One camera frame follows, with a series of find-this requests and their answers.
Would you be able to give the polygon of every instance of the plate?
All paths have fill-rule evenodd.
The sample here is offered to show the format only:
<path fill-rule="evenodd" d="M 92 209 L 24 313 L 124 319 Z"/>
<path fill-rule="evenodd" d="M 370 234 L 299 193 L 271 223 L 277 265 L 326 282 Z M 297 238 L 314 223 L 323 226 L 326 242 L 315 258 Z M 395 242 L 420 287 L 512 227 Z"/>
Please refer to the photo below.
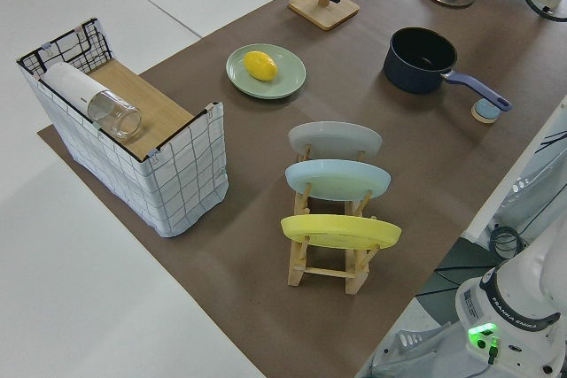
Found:
<path fill-rule="evenodd" d="M 312 159 L 357 159 L 362 150 L 364 158 L 372 158 L 382 146 L 382 136 L 374 130 L 341 121 L 301 124 L 290 130 L 288 138 L 299 155 L 305 155 L 311 145 Z"/>
<path fill-rule="evenodd" d="M 290 187 L 303 194 L 311 183 L 309 196 L 329 201 L 360 201 L 384 194 L 390 175 L 379 167 L 348 159 L 310 159 L 285 170 Z"/>
<path fill-rule="evenodd" d="M 335 214 L 301 214 L 282 219 L 283 234 L 302 243 L 326 248 L 371 250 L 388 248 L 398 242 L 401 229 L 387 221 Z"/>
<path fill-rule="evenodd" d="M 272 81 L 254 79 L 245 68 L 245 54 L 259 50 L 268 54 L 277 65 L 277 76 Z M 279 99 L 291 95 L 306 79 L 306 69 L 297 56 L 287 49 L 273 44 L 249 44 L 235 50 L 227 60 L 227 74 L 230 81 L 246 93 L 260 99 Z"/>

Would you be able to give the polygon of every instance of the yellow plate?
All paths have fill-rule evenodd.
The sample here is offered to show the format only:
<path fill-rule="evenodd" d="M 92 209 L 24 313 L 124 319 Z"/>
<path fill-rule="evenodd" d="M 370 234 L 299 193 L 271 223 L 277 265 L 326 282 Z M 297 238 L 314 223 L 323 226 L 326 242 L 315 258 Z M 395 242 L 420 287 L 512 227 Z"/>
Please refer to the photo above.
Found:
<path fill-rule="evenodd" d="M 401 229 L 386 221 L 337 214 L 303 214 L 282 219 L 283 233 L 302 243 L 319 247 L 371 250 L 376 244 L 388 248 L 398 242 Z"/>

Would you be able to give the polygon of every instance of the saucepan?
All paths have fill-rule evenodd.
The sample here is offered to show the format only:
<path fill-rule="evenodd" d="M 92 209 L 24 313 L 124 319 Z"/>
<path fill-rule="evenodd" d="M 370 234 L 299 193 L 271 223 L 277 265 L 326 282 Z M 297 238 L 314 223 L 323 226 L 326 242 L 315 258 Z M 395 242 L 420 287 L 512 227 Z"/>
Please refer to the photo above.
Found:
<path fill-rule="evenodd" d="M 446 81 L 469 87 L 501 111 L 512 109 L 509 101 L 483 82 L 454 71 L 456 60 L 456 49 L 442 35 L 427 28 L 402 28 L 390 41 L 384 74 L 395 86 L 410 93 L 430 93 Z"/>

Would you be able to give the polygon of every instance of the light blue plate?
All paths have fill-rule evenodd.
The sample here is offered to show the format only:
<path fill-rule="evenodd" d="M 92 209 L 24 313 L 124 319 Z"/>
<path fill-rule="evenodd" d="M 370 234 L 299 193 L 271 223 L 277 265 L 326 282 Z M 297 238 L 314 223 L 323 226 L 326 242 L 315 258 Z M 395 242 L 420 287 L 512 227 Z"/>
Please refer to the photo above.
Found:
<path fill-rule="evenodd" d="M 268 54 L 277 65 L 277 76 L 272 81 L 254 79 L 245 68 L 245 54 L 259 50 Z M 273 44 L 249 44 L 235 50 L 227 60 L 230 81 L 246 93 L 260 99 L 279 99 L 291 95 L 306 79 L 306 69 L 297 56 Z"/>
<path fill-rule="evenodd" d="M 379 167 L 347 159 L 312 159 L 285 170 L 290 187 L 305 193 L 311 183 L 309 196 L 329 201 L 360 201 L 384 194 L 392 179 Z"/>

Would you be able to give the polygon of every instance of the white plate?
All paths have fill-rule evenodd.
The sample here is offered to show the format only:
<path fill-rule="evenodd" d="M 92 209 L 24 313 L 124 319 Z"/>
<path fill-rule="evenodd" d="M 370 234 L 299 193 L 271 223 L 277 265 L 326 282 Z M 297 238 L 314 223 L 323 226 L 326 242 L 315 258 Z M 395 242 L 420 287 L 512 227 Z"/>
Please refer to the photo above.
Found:
<path fill-rule="evenodd" d="M 311 159 L 285 170 L 290 187 L 303 194 L 311 183 L 309 196 L 329 201 L 360 201 L 384 194 L 390 175 L 379 167 L 347 159 Z"/>
<path fill-rule="evenodd" d="M 254 79 L 245 68 L 245 54 L 259 50 L 268 54 L 277 65 L 277 75 L 272 81 Z M 297 56 L 287 49 L 273 44 L 249 44 L 235 50 L 227 59 L 227 74 L 230 81 L 246 95 L 260 99 L 279 99 L 291 95 L 306 79 L 306 69 Z"/>
<path fill-rule="evenodd" d="M 299 155 L 305 155 L 307 146 L 311 145 L 312 159 L 357 159 L 361 151 L 363 158 L 372 158 L 382 146 L 382 136 L 374 130 L 341 121 L 301 124 L 290 130 L 288 137 Z"/>

